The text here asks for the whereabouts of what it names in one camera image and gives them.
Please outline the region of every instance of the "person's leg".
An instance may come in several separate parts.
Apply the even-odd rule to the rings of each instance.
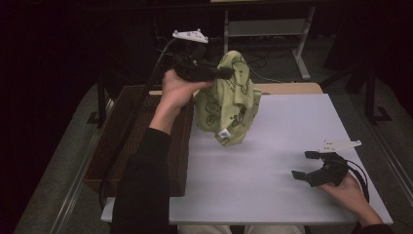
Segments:
[[[304,234],[301,225],[247,225],[244,234]]]
[[[231,234],[229,225],[177,225],[179,234]]]

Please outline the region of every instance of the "white table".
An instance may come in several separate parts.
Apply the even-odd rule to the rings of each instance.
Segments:
[[[291,175],[291,170],[309,173],[322,166],[321,160],[306,159],[304,151],[318,150],[325,139],[350,140],[329,96],[323,94],[263,96],[244,142],[231,147],[221,146],[212,133],[194,125],[186,193],[170,198],[170,222],[355,222],[328,195]],[[363,168],[354,149],[338,154]],[[386,223],[392,223],[371,180],[369,192],[371,206]],[[102,219],[111,219],[112,206],[108,204]]]

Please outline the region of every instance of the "brown box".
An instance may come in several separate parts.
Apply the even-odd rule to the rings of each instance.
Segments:
[[[97,144],[94,156],[84,176],[84,182],[98,192],[103,175],[110,164],[110,160],[121,141],[131,120],[134,106],[137,104],[143,87],[125,87],[115,101],[112,114],[107,119],[101,138]],[[155,113],[161,96],[150,96],[144,101],[138,112],[131,134],[113,165],[111,175],[105,186],[105,196],[115,197],[118,183],[122,177],[129,157],[136,151],[143,133],[148,128]],[[192,100],[182,107],[175,119],[169,150],[169,184],[170,197],[179,197],[185,194],[186,172],[188,168],[188,141],[191,133],[194,104]]]

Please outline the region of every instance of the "crumpled green garment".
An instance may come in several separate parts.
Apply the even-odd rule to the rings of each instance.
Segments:
[[[228,52],[219,67],[233,68],[234,75],[197,93],[195,121],[202,131],[215,133],[222,145],[231,146],[243,142],[258,112],[261,91],[249,79],[249,67],[239,52]]]

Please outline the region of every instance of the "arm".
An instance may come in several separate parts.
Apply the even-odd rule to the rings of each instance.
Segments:
[[[365,200],[357,180],[350,173],[344,177],[339,186],[327,183],[319,188],[356,215],[361,225],[360,233],[393,233],[388,225],[383,224],[383,220]]]
[[[185,82],[173,70],[165,74],[161,101],[119,184],[111,233],[169,232],[170,130],[192,94],[210,85]]]

